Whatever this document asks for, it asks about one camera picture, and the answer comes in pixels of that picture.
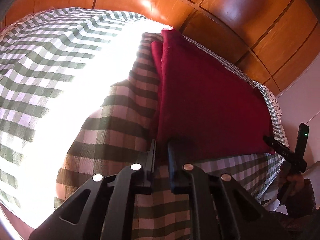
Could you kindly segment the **person's right hand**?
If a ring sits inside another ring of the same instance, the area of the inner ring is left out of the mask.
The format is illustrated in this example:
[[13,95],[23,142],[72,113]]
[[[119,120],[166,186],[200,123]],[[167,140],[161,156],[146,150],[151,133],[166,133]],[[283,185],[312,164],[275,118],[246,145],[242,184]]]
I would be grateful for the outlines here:
[[301,173],[290,173],[290,163],[284,161],[278,174],[279,190],[286,184],[295,182],[295,187],[290,191],[286,200],[280,201],[285,205],[287,214],[292,218],[312,215],[316,211],[316,201],[310,179],[304,179]]

